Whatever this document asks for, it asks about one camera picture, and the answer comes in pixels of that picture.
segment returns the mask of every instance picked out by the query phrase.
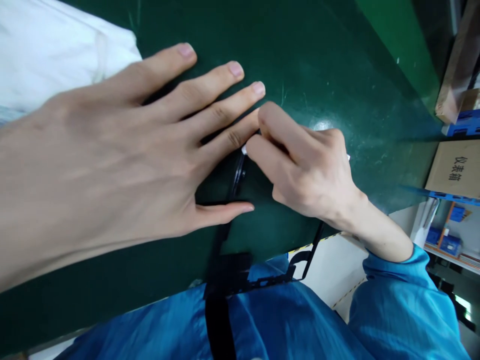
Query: blue jacket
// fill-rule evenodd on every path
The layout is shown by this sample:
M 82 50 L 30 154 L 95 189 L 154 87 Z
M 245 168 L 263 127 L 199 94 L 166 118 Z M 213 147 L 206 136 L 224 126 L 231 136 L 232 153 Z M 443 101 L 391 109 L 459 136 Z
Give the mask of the blue jacket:
M 415 246 L 402 263 L 370 254 L 367 282 L 356 290 L 350 321 L 295 282 L 231 297 L 237 359 L 469 359 L 454 306 L 436 289 Z M 278 275 L 285 256 L 255 265 L 250 279 Z M 65 359 L 211 359 L 201 285 L 98 324 Z

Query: fingernail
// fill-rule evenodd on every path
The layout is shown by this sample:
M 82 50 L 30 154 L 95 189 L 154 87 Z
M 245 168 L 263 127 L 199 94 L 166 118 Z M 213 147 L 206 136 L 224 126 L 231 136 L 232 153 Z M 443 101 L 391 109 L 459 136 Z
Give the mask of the fingernail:
M 178 52 L 186 59 L 188 59 L 195 53 L 194 48 L 188 42 L 180 44 L 178 46 Z
M 230 69 L 230 72 L 235 76 L 236 78 L 240 77 L 243 75 L 244 70 L 242 69 L 242 65 L 240 65 L 236 61 L 230 61 L 228 63 L 228 68 Z
M 253 83 L 253 91 L 257 95 L 265 95 L 265 85 L 261 81 L 257 81 Z
M 245 207 L 243 208 L 242 213 L 249 213 L 249 212 L 252 212 L 253 210 L 255 210 L 255 208 L 254 208 L 252 205 L 250 205 L 250 206 L 245 206 Z

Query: left hand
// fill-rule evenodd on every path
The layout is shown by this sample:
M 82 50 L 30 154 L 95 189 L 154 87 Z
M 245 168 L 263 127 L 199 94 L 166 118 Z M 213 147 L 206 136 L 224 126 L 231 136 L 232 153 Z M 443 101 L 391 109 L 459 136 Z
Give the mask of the left hand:
M 0 288 L 32 277 L 25 267 L 39 275 L 254 209 L 248 202 L 200 206 L 195 191 L 258 129 L 253 111 L 201 144 L 264 97 L 261 82 L 214 102 L 244 78 L 231 61 L 141 106 L 196 61 L 189 44 L 178 44 L 102 83 L 61 93 L 1 130 Z

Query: right hand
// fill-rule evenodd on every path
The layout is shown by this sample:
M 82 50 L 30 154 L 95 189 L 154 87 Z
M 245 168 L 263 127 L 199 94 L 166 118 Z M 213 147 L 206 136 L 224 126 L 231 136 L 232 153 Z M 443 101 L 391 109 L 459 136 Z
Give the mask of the right hand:
M 260 108 L 258 122 L 262 135 L 250 138 L 246 149 L 273 183 L 273 199 L 355 233 L 369 201 L 352 180 L 342 132 L 300 126 L 273 102 Z

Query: cardboard box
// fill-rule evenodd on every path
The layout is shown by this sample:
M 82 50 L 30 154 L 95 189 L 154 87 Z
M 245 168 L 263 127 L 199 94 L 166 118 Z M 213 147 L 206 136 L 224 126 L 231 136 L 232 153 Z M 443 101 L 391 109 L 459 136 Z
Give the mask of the cardboard box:
M 425 189 L 480 199 L 480 140 L 441 142 Z
M 480 88 L 463 92 L 460 112 L 480 109 Z

